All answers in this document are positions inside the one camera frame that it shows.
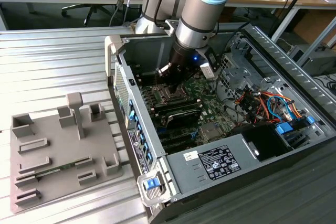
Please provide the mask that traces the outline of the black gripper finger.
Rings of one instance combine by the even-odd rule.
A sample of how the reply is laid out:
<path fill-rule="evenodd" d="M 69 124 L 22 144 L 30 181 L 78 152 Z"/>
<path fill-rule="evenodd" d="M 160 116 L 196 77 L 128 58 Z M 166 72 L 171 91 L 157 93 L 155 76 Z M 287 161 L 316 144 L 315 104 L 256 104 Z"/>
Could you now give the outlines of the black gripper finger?
<path fill-rule="evenodd" d="M 188 76 L 186 76 L 183 80 L 183 85 L 187 85 L 188 83 L 194 82 L 194 76 L 197 74 L 196 73 L 191 73 Z"/>
<path fill-rule="evenodd" d="M 167 81 L 167 85 L 169 88 L 170 93 L 175 93 L 176 89 L 179 87 L 179 85 L 183 82 L 183 78 L 180 76 L 169 76 L 169 79 Z"/>

